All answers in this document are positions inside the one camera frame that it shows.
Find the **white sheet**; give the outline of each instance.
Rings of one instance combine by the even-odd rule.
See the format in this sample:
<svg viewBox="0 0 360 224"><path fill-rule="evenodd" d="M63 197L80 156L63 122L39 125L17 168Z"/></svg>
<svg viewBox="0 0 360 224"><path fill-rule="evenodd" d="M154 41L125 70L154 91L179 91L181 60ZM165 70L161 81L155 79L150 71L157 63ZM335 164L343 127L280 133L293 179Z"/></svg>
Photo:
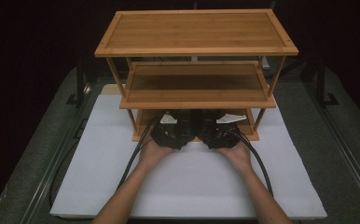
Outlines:
<svg viewBox="0 0 360 224"><path fill-rule="evenodd" d="M136 146L119 95L100 95L50 211L94 217L114 193ZM258 110L253 110L256 117ZM326 217L284 125L279 108L267 109L252 142L263 160L276 201L291 218ZM265 183L258 163L253 166ZM132 217L253 218L243 182L228 161L203 143L189 143L149 175Z"/></svg>

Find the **wood surface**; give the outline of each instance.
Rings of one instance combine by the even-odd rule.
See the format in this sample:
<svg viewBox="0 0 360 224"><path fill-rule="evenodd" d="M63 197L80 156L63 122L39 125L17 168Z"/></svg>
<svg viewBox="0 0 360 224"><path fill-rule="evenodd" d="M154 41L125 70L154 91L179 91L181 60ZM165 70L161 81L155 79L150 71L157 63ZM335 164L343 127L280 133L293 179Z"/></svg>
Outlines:
<svg viewBox="0 0 360 224"><path fill-rule="evenodd" d="M275 107L258 62L133 63L120 108Z"/></svg>
<svg viewBox="0 0 360 224"><path fill-rule="evenodd" d="M118 11L97 57L297 55L271 9Z"/></svg>

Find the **dark background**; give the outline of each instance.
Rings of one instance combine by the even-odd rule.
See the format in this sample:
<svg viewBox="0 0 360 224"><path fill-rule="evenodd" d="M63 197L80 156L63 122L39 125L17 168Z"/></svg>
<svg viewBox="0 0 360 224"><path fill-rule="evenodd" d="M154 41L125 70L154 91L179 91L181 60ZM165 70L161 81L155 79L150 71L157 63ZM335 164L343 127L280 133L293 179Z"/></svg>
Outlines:
<svg viewBox="0 0 360 224"><path fill-rule="evenodd" d="M253 8L269 1L0 1L0 193L63 79L93 52L117 10ZM299 56L320 55L360 108L360 0L278 0Z"/></svg>

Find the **wrist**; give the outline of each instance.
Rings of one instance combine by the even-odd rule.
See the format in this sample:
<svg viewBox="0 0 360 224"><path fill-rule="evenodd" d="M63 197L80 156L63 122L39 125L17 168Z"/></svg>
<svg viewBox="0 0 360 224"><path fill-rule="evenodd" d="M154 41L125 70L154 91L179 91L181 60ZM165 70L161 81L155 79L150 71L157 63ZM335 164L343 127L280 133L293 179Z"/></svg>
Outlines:
<svg viewBox="0 0 360 224"><path fill-rule="evenodd" d="M244 166L241 170L238 171L242 178L245 179L248 176L256 175L256 172L254 171L253 167L250 166Z"/></svg>
<svg viewBox="0 0 360 224"><path fill-rule="evenodd" d="M137 168L137 169L143 170L143 172L148 174L151 170L154 169L155 166L156 166L155 163L143 160L143 161L139 161L137 163L135 169Z"/></svg>
<svg viewBox="0 0 360 224"><path fill-rule="evenodd" d="M137 171L137 172L143 173L144 175L148 175L148 173L150 173L150 171L152 170L152 167L149 167L144 162L139 162L134 167L134 170Z"/></svg>

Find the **two-tier shelf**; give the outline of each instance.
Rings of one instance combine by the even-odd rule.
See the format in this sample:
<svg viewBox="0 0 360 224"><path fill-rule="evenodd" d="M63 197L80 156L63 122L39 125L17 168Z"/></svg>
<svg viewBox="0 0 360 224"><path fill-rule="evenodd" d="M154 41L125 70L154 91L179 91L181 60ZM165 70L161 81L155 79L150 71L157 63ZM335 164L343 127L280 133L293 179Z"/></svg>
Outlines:
<svg viewBox="0 0 360 224"><path fill-rule="evenodd" d="M250 140L266 108L276 106L273 91L285 56L298 50L271 9L118 11L95 51L105 57L140 138L153 117L170 109L221 109L246 115L238 126ZM134 57L256 56L255 61L133 62ZM268 85L263 56L281 57ZM125 88L114 63L126 58ZM254 120L251 108L260 108ZM135 119L132 109L137 109Z"/></svg>

